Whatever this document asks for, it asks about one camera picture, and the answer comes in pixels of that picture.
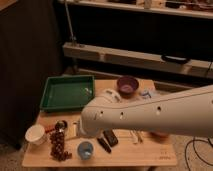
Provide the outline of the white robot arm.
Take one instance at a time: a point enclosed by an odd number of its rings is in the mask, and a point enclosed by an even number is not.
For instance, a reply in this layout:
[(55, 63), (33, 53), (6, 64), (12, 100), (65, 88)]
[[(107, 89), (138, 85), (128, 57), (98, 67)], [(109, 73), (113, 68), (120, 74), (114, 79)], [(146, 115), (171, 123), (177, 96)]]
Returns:
[(134, 102), (111, 102), (106, 92), (82, 110), (79, 132), (127, 129), (213, 138), (213, 85)]

